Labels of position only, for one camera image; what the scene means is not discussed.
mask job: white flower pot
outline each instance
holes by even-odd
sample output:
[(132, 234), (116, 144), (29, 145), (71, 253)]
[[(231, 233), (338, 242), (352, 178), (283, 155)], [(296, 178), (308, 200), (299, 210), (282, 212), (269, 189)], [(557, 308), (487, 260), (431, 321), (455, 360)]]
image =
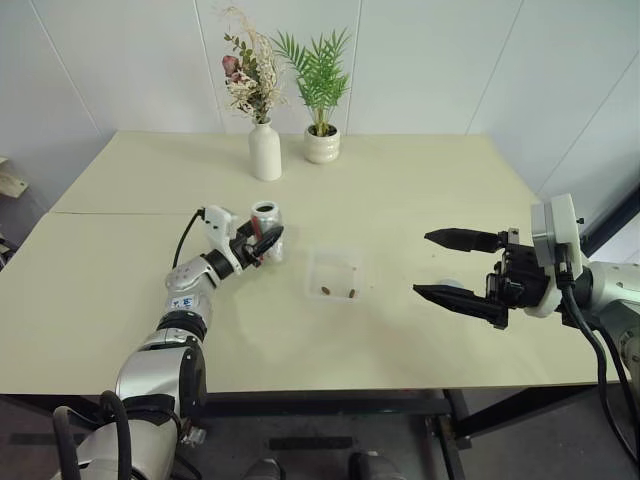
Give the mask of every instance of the white flower pot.
[(271, 128), (271, 120), (255, 123), (249, 133), (249, 153), (253, 165), (253, 175), (264, 182), (270, 182), (282, 175), (280, 158), (280, 136)]
[(316, 137), (304, 131), (304, 156), (311, 163), (332, 162), (340, 155), (340, 130), (336, 128), (336, 133), (329, 137)]

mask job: plant pot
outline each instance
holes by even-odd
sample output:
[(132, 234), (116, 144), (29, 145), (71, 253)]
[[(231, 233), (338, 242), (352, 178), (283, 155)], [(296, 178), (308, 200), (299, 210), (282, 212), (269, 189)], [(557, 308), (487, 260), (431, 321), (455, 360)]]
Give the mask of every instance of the plant pot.
[(271, 119), (265, 123), (253, 123), (255, 128), (249, 133), (253, 175), (263, 182), (276, 180), (282, 175), (280, 135), (271, 128)]
[(333, 135), (328, 137), (317, 137), (312, 130), (315, 126), (311, 125), (304, 131), (304, 156), (311, 163), (328, 163), (332, 162), (340, 155), (340, 130), (333, 125), (329, 125), (329, 130), (335, 131)]

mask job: white wall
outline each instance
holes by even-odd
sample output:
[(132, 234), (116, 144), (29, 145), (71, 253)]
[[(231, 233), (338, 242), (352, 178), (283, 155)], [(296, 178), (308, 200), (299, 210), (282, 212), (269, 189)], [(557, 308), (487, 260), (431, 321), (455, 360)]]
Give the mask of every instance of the white wall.
[[(227, 108), (220, 67), (229, 4), (0, 2), (0, 156), (31, 183), (0, 200), (10, 237), (26, 235), (116, 129), (250, 129)], [(270, 35), (351, 31), (352, 88), (334, 116), (348, 134), (489, 133), (542, 198), (571, 192), (587, 225), (640, 181), (637, 0), (233, 4)], [(306, 109), (291, 74), (286, 84), (274, 126), (300, 133)]]

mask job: person's foot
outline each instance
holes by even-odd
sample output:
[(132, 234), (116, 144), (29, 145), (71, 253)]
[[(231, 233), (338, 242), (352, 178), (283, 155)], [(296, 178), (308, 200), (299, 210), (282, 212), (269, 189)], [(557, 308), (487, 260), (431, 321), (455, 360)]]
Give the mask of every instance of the person's foot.
[(284, 480), (284, 470), (272, 458), (263, 458), (254, 463), (242, 480)]
[(377, 452), (354, 453), (349, 458), (350, 480), (406, 480), (396, 466)]

